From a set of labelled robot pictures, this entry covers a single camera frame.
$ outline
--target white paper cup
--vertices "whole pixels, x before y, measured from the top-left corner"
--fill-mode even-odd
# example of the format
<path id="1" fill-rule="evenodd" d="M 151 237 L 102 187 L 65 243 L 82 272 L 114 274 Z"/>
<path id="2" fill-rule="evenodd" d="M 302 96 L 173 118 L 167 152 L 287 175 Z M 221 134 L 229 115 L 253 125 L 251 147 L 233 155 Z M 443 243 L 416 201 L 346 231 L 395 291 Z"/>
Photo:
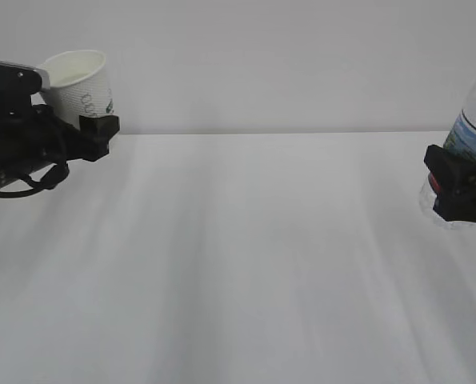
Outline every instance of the white paper cup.
<path id="1" fill-rule="evenodd" d="M 79 128 L 79 116 L 100 118 L 113 114 L 106 56 L 98 50 L 64 52 L 38 68 L 48 72 L 50 89 L 41 92 L 46 104 L 63 121 Z"/>

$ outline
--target white table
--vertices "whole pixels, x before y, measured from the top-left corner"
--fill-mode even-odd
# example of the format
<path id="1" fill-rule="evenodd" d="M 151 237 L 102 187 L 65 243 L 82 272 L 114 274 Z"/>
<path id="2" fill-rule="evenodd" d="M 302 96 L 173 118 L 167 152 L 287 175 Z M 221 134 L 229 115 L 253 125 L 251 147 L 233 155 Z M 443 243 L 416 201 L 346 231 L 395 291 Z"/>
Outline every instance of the white table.
<path id="1" fill-rule="evenodd" d="M 121 136 L 0 201 L 0 383 L 476 384 L 444 133 Z"/>

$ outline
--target bottle label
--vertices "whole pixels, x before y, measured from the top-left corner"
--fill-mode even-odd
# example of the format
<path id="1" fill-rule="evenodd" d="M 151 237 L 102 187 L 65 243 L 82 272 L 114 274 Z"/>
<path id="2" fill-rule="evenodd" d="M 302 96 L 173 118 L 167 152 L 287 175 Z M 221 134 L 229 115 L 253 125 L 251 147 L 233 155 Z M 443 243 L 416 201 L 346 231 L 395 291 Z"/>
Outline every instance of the bottle label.
<path id="1" fill-rule="evenodd" d="M 463 112 L 444 142 L 444 149 L 461 158 L 476 162 L 476 128 Z"/>

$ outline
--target cup rim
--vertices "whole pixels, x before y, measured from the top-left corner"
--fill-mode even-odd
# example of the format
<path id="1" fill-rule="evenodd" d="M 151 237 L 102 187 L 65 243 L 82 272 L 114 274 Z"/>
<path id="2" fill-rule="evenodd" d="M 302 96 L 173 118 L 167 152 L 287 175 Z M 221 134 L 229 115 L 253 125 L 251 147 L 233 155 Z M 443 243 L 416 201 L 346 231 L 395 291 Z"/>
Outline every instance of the cup rim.
<path id="1" fill-rule="evenodd" d="M 98 74 L 102 70 L 102 68 L 104 68 L 104 66 L 106 65 L 106 55 L 104 54 L 104 52 L 101 52 L 100 50 L 68 50 L 66 52 L 56 54 L 55 56 L 51 56 L 50 58 L 45 60 L 40 66 L 38 66 L 38 68 L 47 71 L 47 69 L 44 67 L 47 63 L 52 62 L 53 60 L 56 60 L 58 58 L 61 58 L 62 56 L 67 56 L 69 54 L 77 54 L 77 53 L 82 53 L 82 52 L 97 54 L 100 58 L 102 58 L 101 64 L 95 70 L 93 70 L 89 74 L 83 76 L 82 78 L 77 78 L 76 80 L 73 80 L 72 82 L 68 82 L 67 84 L 62 84 L 60 86 L 50 85 L 51 90 L 60 90 L 62 88 L 66 88 L 68 86 L 74 86 L 76 84 L 79 84 L 80 82 L 84 82 L 88 78 L 91 78 L 91 77 L 95 76 L 96 74 Z"/>

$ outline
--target white wall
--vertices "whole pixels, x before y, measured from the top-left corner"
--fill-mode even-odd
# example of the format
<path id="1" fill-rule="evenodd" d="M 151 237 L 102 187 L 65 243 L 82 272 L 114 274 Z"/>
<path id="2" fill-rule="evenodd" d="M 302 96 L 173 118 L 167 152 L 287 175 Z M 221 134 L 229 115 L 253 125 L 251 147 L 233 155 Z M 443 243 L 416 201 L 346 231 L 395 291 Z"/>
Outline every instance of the white wall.
<path id="1" fill-rule="evenodd" d="M 81 48 L 127 132 L 447 129 L 476 0 L 0 0 L 0 59 Z"/>

